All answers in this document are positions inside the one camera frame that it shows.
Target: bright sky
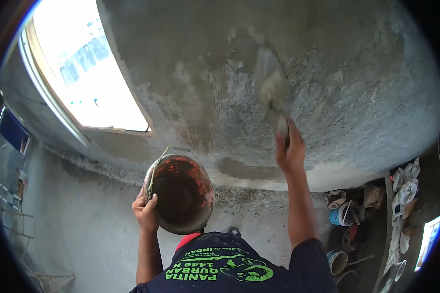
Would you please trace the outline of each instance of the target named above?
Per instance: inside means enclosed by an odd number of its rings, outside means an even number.
[[[148,124],[111,52],[102,60],[94,57],[96,65],[87,68],[86,72],[79,57],[71,58],[92,38],[97,38],[110,51],[107,41],[101,38],[104,31],[97,19],[95,0],[43,0],[36,8],[34,24],[39,44],[51,69],[64,85],[64,90],[57,94],[83,126],[145,131]],[[69,86],[65,86],[60,75],[60,67],[67,59],[75,66],[79,77]]]

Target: man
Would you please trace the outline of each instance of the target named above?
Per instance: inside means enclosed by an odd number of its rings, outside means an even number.
[[[158,224],[153,214],[158,197],[144,206],[139,195],[132,208],[140,225],[137,286],[132,292],[337,292],[326,255],[318,240],[316,214],[304,170],[305,142],[287,118],[290,147],[275,135],[275,159],[288,184],[289,269],[260,257],[240,236],[211,232],[185,240],[171,266],[163,270]]]

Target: right hand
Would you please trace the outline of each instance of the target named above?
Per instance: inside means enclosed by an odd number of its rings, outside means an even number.
[[[277,131],[275,133],[276,152],[275,160],[285,175],[303,172],[305,161],[305,141],[294,121],[290,117],[285,118],[288,123],[288,135],[290,146],[285,150],[285,138]]]

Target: dark blue t-shirt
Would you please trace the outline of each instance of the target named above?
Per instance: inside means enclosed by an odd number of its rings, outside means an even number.
[[[179,248],[171,266],[133,293],[337,292],[317,239],[295,247],[289,269],[260,257],[242,238],[211,232]]]

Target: plastering trowel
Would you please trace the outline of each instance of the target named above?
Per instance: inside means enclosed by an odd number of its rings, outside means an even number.
[[[288,86],[277,58],[268,48],[260,48],[258,51],[254,88],[258,102],[278,116],[277,130],[285,138],[285,149],[288,149],[290,137],[282,107],[287,99]]]

